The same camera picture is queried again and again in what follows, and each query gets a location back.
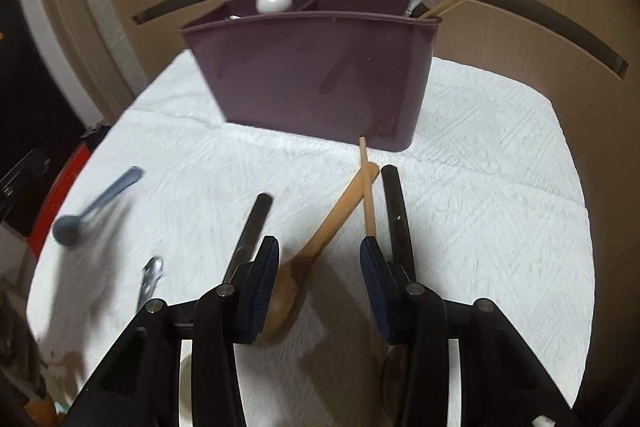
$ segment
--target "white textured tablecloth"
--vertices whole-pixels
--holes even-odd
[[[411,147],[371,150],[370,160],[398,166],[418,279],[446,299],[493,299],[573,403],[591,331],[593,261],[580,182],[548,100],[434,58]],[[134,315],[152,255],[164,258],[155,295],[169,304],[196,299],[220,282],[256,195],[269,192],[264,233],[286,258],[337,201],[359,156],[348,144],[224,123],[184,52],[120,118],[62,213],[81,211],[132,165],[145,176],[105,212],[100,233],[66,251],[49,236],[33,279],[28,320],[71,398]],[[389,252],[381,179],[374,199]],[[358,261],[363,237],[360,207],[314,265],[288,337],[236,347],[249,427],[368,425],[378,383]],[[183,357],[189,350],[185,343]],[[454,362],[453,425],[458,379]]]

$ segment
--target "white egg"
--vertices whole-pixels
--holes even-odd
[[[292,0],[256,0],[255,10],[258,13],[286,12],[292,4]]]

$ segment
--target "gray plastic spoon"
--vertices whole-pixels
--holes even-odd
[[[125,188],[140,181],[144,174],[140,167],[132,167],[111,184],[97,199],[79,216],[60,216],[53,224],[53,238],[63,247],[75,247],[80,241],[82,228],[97,216],[113,198]]]

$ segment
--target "metal screw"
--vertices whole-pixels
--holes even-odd
[[[491,313],[495,310],[495,305],[489,299],[478,299],[476,302],[478,309],[484,313]]]
[[[156,313],[162,309],[162,301],[160,299],[151,299],[145,304],[145,310],[149,313]]]
[[[410,282],[404,289],[409,295],[422,295],[426,290],[419,282]]]
[[[216,293],[221,297],[228,297],[229,295],[233,295],[236,291],[236,287],[228,282],[225,282],[216,288]]]

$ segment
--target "red object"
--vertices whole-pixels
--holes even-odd
[[[403,17],[409,0],[293,0],[269,14],[255,1],[228,0],[182,28],[227,121],[409,147],[440,19]]]
[[[56,219],[66,195],[69,193],[71,186],[76,181],[76,178],[78,178],[78,174],[80,174],[80,171],[90,157],[91,151],[82,143],[65,163],[56,181],[53,182],[47,198],[44,200],[38,212],[38,217],[27,241],[36,261],[40,257],[40,252],[44,246],[47,234],[51,229],[51,225],[53,225],[53,220]]]

